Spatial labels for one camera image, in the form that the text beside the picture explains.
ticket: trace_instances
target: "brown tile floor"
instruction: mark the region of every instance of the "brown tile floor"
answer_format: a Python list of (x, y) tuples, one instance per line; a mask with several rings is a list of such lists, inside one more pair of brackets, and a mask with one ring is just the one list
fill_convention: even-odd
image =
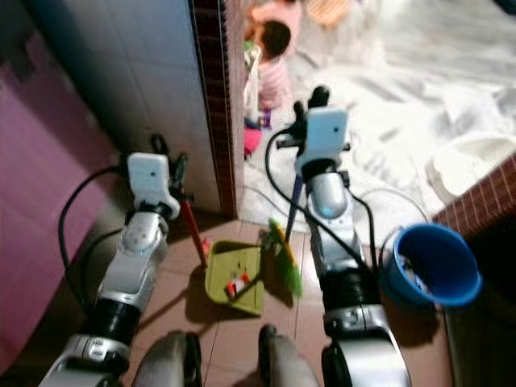
[[(197, 216), (203, 235), (211, 240), (235, 239), (255, 243), (261, 226), (239, 221), (218, 223)], [(131, 385), (139, 362), (149, 347), (168, 331), (197, 332), (201, 338), (202, 371), (207, 386), (260, 385), (256, 374), (258, 332), (265, 323), (295, 339), (323, 384), (321, 350), (329, 340), (323, 330), (323, 302), (307, 235), (294, 234), (293, 253), (302, 270), (305, 295), (287, 306), (277, 293), (266, 293), (259, 318), (215, 305), (206, 296), (199, 259), (191, 239), (172, 243), (160, 267), (156, 289), (141, 319), (131, 353), (131, 367), (123, 378)], [(389, 321), (409, 368), (412, 384), (452, 385), (452, 372), (443, 319), (397, 308), (388, 298)]]

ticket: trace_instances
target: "floor tile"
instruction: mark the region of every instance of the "floor tile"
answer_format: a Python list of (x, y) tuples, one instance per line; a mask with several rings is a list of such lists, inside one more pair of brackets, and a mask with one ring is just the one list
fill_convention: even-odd
[(201, 340), (202, 358), (209, 361), (221, 308), (204, 290), (204, 277), (190, 278), (160, 271), (156, 289), (144, 316), (140, 320), (134, 347), (149, 349), (169, 331), (192, 331)]
[(267, 230), (268, 228), (262, 224), (242, 222), (238, 240), (245, 243), (260, 244), (260, 238)]
[(238, 310), (223, 311), (210, 364), (242, 372), (251, 372), (258, 364), (258, 334), (270, 323), (280, 332), (293, 337), (297, 304), (292, 307), (265, 293), (264, 310), (259, 318)]
[(135, 347), (131, 349), (131, 355), (129, 356), (129, 369), (122, 378), (122, 383), (126, 387), (131, 386), (133, 380), (135, 379), (139, 364), (144, 358), (145, 353), (147, 353), (147, 350), (138, 349)]
[(222, 368), (210, 364), (205, 387), (259, 387), (260, 376), (256, 371), (242, 372), (236, 369)]
[(321, 302), (299, 302), (295, 342), (308, 359), (320, 385), (324, 385), (321, 352), (330, 343), (330, 339), (324, 333), (323, 315), (324, 307)]
[(201, 372), (202, 372), (202, 385), (206, 385), (206, 377), (208, 376), (208, 368), (209, 364), (207, 362), (201, 364)]
[(452, 367), (442, 313), (407, 309), (385, 294), (382, 294), (382, 304), (412, 385), (451, 386)]
[[(218, 217), (207, 214), (195, 214), (194, 217), (201, 233), (201, 239), (207, 238), (211, 243), (220, 239), (238, 239), (239, 221), (221, 223)], [(183, 223), (184, 221), (179, 218), (177, 223), (172, 225), (172, 238), (174, 239), (176, 235), (180, 235), (180, 238), (172, 241), (160, 268), (190, 275), (201, 266), (201, 259), (194, 241)]]

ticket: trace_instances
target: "white tile wall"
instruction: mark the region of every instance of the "white tile wall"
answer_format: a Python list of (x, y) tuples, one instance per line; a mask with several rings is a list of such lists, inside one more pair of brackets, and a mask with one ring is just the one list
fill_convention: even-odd
[(115, 141), (124, 149), (150, 151), (149, 119), (130, 64), (123, 58), (94, 55), (88, 58), (90, 68), (96, 70), (99, 92), (111, 111), (115, 112), (121, 131), (114, 133)]
[(197, 66), (184, 0), (106, 0), (131, 59)]
[(146, 151), (145, 128), (160, 132), (173, 153), (189, 153), (185, 188), (195, 194), (195, 205), (218, 211), (187, 0), (60, 1), (66, 12), (45, 17), (77, 28), (73, 55), (88, 64), (77, 71), (89, 72), (77, 79), (102, 94), (119, 127), (112, 133), (117, 143)]
[(122, 45), (104, 0), (61, 1), (72, 18), (72, 24), (80, 34), (85, 49), (101, 54), (123, 54)]

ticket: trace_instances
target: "broom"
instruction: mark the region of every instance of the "broom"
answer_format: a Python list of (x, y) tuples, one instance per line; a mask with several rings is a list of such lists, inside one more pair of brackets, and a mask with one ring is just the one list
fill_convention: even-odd
[(285, 233), (274, 219), (268, 220), (268, 234), (264, 239), (264, 247), (272, 250), (276, 258), (277, 270), (287, 289), (296, 297), (303, 295), (301, 273), (293, 258), (292, 249), (285, 240)]

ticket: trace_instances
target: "child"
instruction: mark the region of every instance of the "child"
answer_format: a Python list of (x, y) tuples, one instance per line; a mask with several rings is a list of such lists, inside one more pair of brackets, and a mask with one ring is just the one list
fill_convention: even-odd
[(252, 27), (270, 20), (276, 20), (286, 25), (290, 29), (290, 43), (285, 54), (290, 56), (296, 51), (302, 14), (301, 0), (272, 0), (262, 6), (251, 7), (248, 11), (248, 18)]
[(275, 109), (283, 104), (289, 90), (289, 76), (281, 57), (290, 42), (290, 29), (283, 23), (268, 21), (256, 26), (254, 42), (262, 51), (258, 73), (260, 108)]

